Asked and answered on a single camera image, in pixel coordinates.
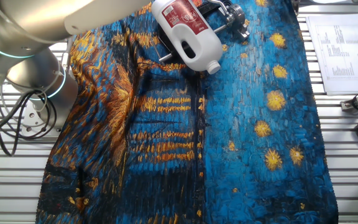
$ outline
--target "metal grating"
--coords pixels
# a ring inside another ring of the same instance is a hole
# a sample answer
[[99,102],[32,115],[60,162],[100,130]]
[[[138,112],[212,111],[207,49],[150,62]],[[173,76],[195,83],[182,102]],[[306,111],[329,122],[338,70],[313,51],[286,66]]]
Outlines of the metal grating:
[[[319,65],[305,22],[305,17],[311,14],[334,13],[358,13],[358,5],[302,5],[298,20],[305,40],[328,166],[339,206],[339,221],[358,224],[358,138],[350,132],[358,123],[358,115],[343,113],[339,105],[340,101],[352,96],[327,96],[324,93]],[[51,50],[62,60],[66,47],[66,44],[60,43],[52,46]],[[9,106],[13,106],[19,98],[13,88],[7,87],[3,94]],[[13,139],[8,136],[3,138],[11,148]],[[6,157],[0,149],[0,224],[34,223],[45,163],[56,139],[56,136],[49,136],[32,142],[21,141],[16,156],[12,158]]]

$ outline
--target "fabric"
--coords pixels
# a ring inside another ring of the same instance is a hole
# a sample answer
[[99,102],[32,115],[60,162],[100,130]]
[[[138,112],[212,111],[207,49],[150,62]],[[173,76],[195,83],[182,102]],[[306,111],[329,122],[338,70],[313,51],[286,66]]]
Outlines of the fabric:
[[151,41],[167,52],[151,4],[76,37],[78,99],[45,168],[37,223],[337,223],[291,2],[233,3],[250,37],[218,35],[214,75],[158,63]]

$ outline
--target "red label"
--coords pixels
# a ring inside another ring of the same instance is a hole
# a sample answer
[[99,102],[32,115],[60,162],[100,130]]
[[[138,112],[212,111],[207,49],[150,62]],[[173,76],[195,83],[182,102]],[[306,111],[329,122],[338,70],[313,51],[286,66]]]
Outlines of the red label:
[[208,29],[208,26],[189,0],[174,1],[162,11],[162,15],[171,27],[178,24],[185,24],[190,27],[196,35]]

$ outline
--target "paper sheet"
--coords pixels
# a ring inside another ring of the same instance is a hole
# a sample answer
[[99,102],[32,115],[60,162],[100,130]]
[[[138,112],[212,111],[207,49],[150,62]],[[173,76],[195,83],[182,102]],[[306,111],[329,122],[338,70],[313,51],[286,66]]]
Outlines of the paper sheet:
[[328,95],[358,93],[358,14],[306,18]]

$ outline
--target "white plastic jug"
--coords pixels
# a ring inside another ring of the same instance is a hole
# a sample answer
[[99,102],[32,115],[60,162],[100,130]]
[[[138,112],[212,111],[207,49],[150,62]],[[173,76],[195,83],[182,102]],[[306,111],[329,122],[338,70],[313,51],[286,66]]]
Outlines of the white plastic jug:
[[[189,68],[209,74],[219,71],[222,43],[191,0],[156,0],[152,14]],[[187,56],[183,42],[195,57]]]

